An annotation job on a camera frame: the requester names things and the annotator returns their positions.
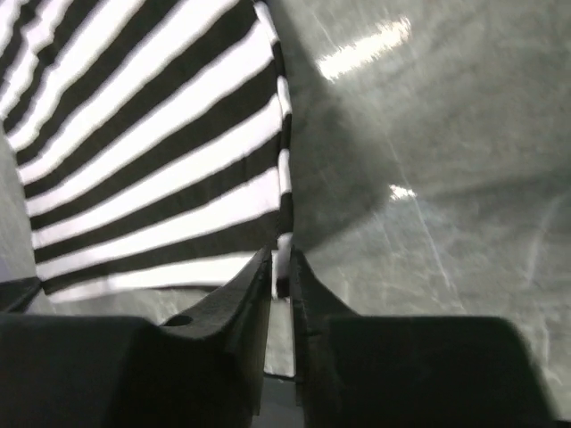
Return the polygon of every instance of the scratched surface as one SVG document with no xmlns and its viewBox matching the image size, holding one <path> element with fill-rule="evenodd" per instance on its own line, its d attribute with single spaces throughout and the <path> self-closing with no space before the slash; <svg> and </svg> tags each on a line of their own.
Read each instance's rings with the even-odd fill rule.
<svg viewBox="0 0 571 428">
<path fill-rule="evenodd" d="M 571 2 L 271 4 L 294 105 L 296 242 L 319 277 L 363 314 L 510 319 L 571 418 Z M 24 276 L 27 224 L 0 155 L 0 248 Z M 160 322 L 201 297 L 40 296 L 32 310 Z M 292 364 L 280 303 L 267 369 Z"/>
</svg>

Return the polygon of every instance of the shiny gray surface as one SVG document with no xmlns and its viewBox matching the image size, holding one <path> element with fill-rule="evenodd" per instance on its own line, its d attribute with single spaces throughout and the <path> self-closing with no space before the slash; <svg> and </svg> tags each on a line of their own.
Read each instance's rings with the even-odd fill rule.
<svg viewBox="0 0 571 428">
<path fill-rule="evenodd" d="M 363 314 L 510 319 L 571 418 L 571 2 L 270 3 L 294 105 L 295 239 L 319 277 Z M 23 276 L 27 226 L 0 153 L 0 248 Z M 162 321 L 200 297 L 32 310 Z M 285 303 L 267 360 L 291 373 Z"/>
</svg>

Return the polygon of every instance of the striped shirt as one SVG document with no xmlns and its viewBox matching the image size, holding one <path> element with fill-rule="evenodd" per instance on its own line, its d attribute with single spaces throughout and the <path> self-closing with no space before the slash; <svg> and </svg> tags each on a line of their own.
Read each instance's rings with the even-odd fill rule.
<svg viewBox="0 0 571 428">
<path fill-rule="evenodd" d="M 0 119 L 46 294 L 286 289 L 291 107 L 252 0 L 0 0 Z"/>
</svg>

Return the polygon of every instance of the black and white striped fabric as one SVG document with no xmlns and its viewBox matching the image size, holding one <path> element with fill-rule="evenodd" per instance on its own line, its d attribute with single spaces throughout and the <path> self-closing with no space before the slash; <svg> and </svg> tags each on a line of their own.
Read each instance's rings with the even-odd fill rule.
<svg viewBox="0 0 571 428">
<path fill-rule="evenodd" d="M 52 301 L 223 285 L 266 244 L 280 288 L 291 108 L 264 3 L 0 0 L 0 53 Z"/>
</svg>

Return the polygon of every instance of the gray surface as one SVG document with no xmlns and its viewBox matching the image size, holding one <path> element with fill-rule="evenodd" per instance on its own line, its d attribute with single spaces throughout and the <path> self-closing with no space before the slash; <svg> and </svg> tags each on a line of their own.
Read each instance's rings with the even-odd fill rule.
<svg viewBox="0 0 571 428">
<path fill-rule="evenodd" d="M 296 240 L 320 278 L 363 314 L 512 320 L 571 418 L 571 2 L 271 3 L 294 104 Z M 0 248 L 24 276 L 27 226 L 0 153 Z M 33 310 L 161 321 L 199 298 Z M 272 316 L 268 366 L 291 373 L 286 305 Z"/>
</svg>

